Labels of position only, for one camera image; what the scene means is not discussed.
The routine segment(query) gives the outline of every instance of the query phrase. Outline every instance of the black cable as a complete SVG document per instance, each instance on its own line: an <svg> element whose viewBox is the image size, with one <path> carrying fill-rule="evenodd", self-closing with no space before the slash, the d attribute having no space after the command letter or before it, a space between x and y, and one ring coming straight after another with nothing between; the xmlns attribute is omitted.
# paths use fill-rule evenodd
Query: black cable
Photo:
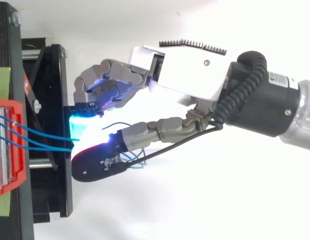
<svg viewBox="0 0 310 240"><path fill-rule="evenodd" d="M119 121L119 122L114 122L114 123L112 123L111 125L102 128L102 130L108 129L108 128L110 128L110 127L116 125L116 124L124 124L124 125L127 125L127 126L132 126L131 124L128 124L128 123L126 123L126 122Z"/></svg>
<svg viewBox="0 0 310 240"><path fill-rule="evenodd" d="M267 62L265 57L257 51L247 51L238 56L237 62L250 68L248 77L240 83L230 94L224 97L214 113L211 115L213 120L208 123L212 126L223 129L223 124L229 115L243 104L267 76Z"/></svg>
<svg viewBox="0 0 310 240"><path fill-rule="evenodd" d="M200 137L202 135L209 134L209 133L212 133L212 132L215 132L215 131L219 131L219 130L221 130L221 129L219 129L218 127L213 127L213 128L210 128L210 129L206 129L204 131L200 131L198 133L195 133L192 136L184 138L183 140L181 140L179 142L176 142L176 143L174 143L174 144L172 144L172 145L170 145L168 147L165 147L165 148L163 148L163 149L161 149L159 151L153 152L153 153L151 153L149 155L146 155L146 156L144 156L144 157L142 157L140 159L137 159L137 160L134 160L134 161L131 161L131 162L127 162L126 166L129 168L129 167L131 167L131 166L133 166L135 164L139 164L139 163L141 163L141 162L143 162L145 160L151 159L151 158L156 157L156 156L158 156L160 154L166 153L169 150L177 148L180 145L185 144L185 143L187 143L187 142L189 142L189 141L191 141L191 140L193 140L193 139L195 139L197 137Z"/></svg>

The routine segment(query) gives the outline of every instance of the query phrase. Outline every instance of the metal rod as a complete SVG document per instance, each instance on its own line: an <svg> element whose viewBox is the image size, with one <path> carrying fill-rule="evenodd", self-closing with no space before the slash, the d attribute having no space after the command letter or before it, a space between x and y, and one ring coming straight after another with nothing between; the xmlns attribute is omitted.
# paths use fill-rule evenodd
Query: metal rod
<svg viewBox="0 0 310 240"><path fill-rule="evenodd" d="M29 61L29 60L36 60L40 54L41 50L23 50L21 51L21 58L23 60Z"/></svg>
<svg viewBox="0 0 310 240"><path fill-rule="evenodd" d="M52 167L51 161L48 158L33 158L29 160L30 169L48 169Z"/></svg>

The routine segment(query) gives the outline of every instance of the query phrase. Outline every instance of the wire bundle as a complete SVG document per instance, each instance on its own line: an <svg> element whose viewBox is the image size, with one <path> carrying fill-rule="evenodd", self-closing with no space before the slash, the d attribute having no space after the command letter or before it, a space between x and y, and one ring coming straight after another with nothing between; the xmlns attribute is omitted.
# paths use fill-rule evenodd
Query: wire bundle
<svg viewBox="0 0 310 240"><path fill-rule="evenodd" d="M19 124L18 122L15 122L5 116L2 116L0 115L0 119L4 119L5 121L13 124L13 125L16 125L26 131L29 131L31 133L34 133L36 135L39 135L39 136L42 136L42 137L46 137L46 138L51 138L51 139L57 139L57 140L62 140L62 141L79 141L79 139L74 139L74 138L69 138L69 137L62 137L62 136L55 136L55 135L50 135L50 134L46 134L46 133L42 133L42 132L39 132L39 131L36 131L34 129L31 129L27 126L24 126L22 124ZM11 132L12 134L15 134L16 136L24 139L25 141L29 142L29 143L32 143L36 146L40 146L40 147L29 147L29 146L23 146L23 145L20 145L20 144L17 144L5 137L2 137L0 136L0 139L1 140L4 140L5 142L9 143L9 144L12 144L13 146L16 146L18 148L21 148L21 149L26 149L26 150L35 150L35 151L54 151L54 152L71 152L72 149L70 148L62 148L62 147L55 147L55 146L49 146L49 145L45 145L45 144L42 144L40 142L37 142L37 141L34 141L34 140L31 140L29 139L28 137L25 137L23 136L22 134L19 134L18 132L10 129L9 126L3 124L0 122L0 126L3 127L5 130Z"/></svg>

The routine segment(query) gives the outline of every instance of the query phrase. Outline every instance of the black panel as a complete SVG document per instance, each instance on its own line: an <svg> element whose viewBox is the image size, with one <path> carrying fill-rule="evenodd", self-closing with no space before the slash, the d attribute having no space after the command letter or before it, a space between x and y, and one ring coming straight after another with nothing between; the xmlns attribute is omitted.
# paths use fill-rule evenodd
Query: black panel
<svg viewBox="0 0 310 240"><path fill-rule="evenodd" d="M42 132L61 137L70 137L70 108L64 106L67 98L65 59L63 48L58 45L41 49L37 60L24 61L25 73L32 84L33 96L28 95L27 123L35 128L38 123ZM37 99L41 110L34 114L31 103ZM72 148L69 141L43 138L33 133L29 137L60 148ZM68 217L73 212L72 170L69 152L29 151L30 159L51 159L56 168L31 169L31 187L34 223L49 222L49 213L60 212Z"/></svg>

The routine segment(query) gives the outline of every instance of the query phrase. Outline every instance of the blue light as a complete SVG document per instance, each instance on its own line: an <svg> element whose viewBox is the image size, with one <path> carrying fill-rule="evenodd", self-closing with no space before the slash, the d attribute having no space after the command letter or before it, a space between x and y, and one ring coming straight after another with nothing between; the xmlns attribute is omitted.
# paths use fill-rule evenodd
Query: blue light
<svg viewBox="0 0 310 240"><path fill-rule="evenodd" d="M93 116L93 117L71 116L69 118L70 137L73 139L81 139L84 131L89 126L93 126L96 122L100 121L101 118L99 116Z"/></svg>
<svg viewBox="0 0 310 240"><path fill-rule="evenodd" d="M100 116L71 116L69 118L70 136L79 139L79 141L73 142L74 147L71 152L71 159L85 149L107 143L110 139L110 132L102 130L103 127Z"/></svg>

